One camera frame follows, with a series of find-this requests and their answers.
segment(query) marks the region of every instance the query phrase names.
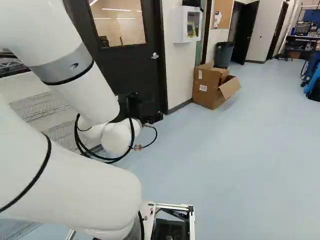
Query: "open cardboard box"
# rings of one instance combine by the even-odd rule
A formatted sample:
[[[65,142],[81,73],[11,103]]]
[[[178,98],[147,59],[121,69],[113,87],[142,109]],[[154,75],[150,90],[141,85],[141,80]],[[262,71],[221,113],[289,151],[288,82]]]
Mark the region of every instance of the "open cardboard box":
[[[196,104],[214,110],[240,88],[236,76],[229,75],[228,69],[214,68],[213,62],[194,68],[192,100]]]

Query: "black cable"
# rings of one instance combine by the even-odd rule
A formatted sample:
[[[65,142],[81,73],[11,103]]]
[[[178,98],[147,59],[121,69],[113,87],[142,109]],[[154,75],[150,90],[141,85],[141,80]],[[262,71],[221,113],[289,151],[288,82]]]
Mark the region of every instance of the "black cable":
[[[149,126],[149,125],[144,125],[144,127],[147,127],[147,128],[150,128],[150,129],[154,129],[154,131],[155,131],[155,137],[154,137],[154,139],[153,139],[152,142],[150,142],[149,144],[143,146],[143,147],[142,147],[143,149],[145,149],[145,148],[149,147],[151,144],[153,144],[153,143],[156,141],[157,137],[158,137],[158,131],[157,131],[157,129],[156,129],[155,127]]]
[[[304,61],[303,67],[302,67],[301,72],[300,72],[300,77],[303,77],[307,72],[307,70],[304,71],[307,62],[308,62],[307,60]]]
[[[80,118],[80,114],[78,114],[76,116],[76,120],[75,120],[75,123],[74,123],[74,139],[75,139],[75,143],[76,143],[76,146],[78,147],[79,151],[81,152],[82,155],[84,155],[85,157],[87,158],[90,158],[88,154],[96,157],[97,159],[101,159],[101,160],[105,160],[105,161],[109,161],[109,162],[105,162],[106,164],[114,164],[118,161],[120,161],[121,159],[123,159],[125,156],[128,155],[128,153],[131,151],[133,145],[134,145],[134,141],[135,141],[135,128],[134,128],[134,124],[132,122],[132,119],[131,117],[129,117],[129,122],[130,122],[130,128],[131,128],[131,143],[130,143],[130,146],[128,148],[128,150],[122,155],[122,156],[119,156],[119,157],[115,157],[115,158],[109,158],[109,157],[104,157],[104,156],[99,156],[97,154],[95,154],[94,152],[90,151],[85,145],[84,143],[81,141],[80,137],[79,137],[79,134],[78,134],[78,120]]]
[[[145,226],[144,226],[144,219],[141,216],[141,212],[138,212],[139,221],[140,221],[140,230],[141,230],[141,240],[145,240]]]
[[[40,176],[44,172],[44,170],[45,170],[45,168],[47,166],[47,163],[49,161],[49,158],[50,158],[50,155],[51,155],[51,149],[52,149],[51,140],[46,135],[45,135],[45,138],[47,140],[47,150],[46,150],[46,155],[44,157],[44,160],[42,162],[42,165],[41,165],[39,171],[36,173],[36,175],[33,177],[31,182],[23,189],[23,191],[18,196],[16,196],[12,201],[10,201],[8,204],[6,204],[2,208],[0,208],[0,213],[5,211],[5,210],[7,210],[8,208],[10,208],[15,203],[17,203],[27,192],[29,192],[29,190],[35,185],[35,183],[38,181],[38,179],[40,178]]]

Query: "trash can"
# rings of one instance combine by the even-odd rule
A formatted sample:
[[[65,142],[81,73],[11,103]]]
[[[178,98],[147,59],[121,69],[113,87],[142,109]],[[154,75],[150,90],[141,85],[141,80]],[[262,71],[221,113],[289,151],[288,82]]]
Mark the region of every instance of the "trash can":
[[[231,41],[218,42],[215,45],[214,67],[226,69],[230,65],[232,52],[234,51],[235,43]]]

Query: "door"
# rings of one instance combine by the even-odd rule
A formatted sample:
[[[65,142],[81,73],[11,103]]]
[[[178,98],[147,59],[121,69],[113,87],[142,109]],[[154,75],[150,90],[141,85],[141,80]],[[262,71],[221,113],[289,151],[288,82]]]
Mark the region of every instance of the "door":
[[[150,0],[63,0],[113,92],[139,93],[144,116],[168,110],[160,6]]]
[[[254,31],[259,1],[246,4],[240,11],[234,37],[234,49],[231,61],[244,65]]]
[[[278,22],[277,22],[276,27],[275,27],[274,35],[273,35],[273,38],[272,38],[272,41],[271,41],[271,45],[270,45],[270,48],[269,48],[268,55],[266,56],[266,60],[272,59],[273,56],[274,56],[274,52],[275,52],[275,49],[276,49],[276,46],[277,46],[277,43],[278,43],[278,40],[279,40],[281,29],[282,29],[282,26],[284,24],[284,21],[285,21],[285,18],[286,18],[286,14],[287,14],[287,11],[288,11],[288,6],[289,6],[289,4],[287,2],[285,2],[285,1],[282,3],[282,9],[281,9],[281,12],[280,12],[280,16],[279,16]]]

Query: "door window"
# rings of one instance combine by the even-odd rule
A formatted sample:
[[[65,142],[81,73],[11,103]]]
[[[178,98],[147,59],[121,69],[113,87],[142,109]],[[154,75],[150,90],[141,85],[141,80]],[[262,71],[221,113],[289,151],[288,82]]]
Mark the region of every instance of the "door window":
[[[103,48],[145,44],[141,0],[88,0]]]

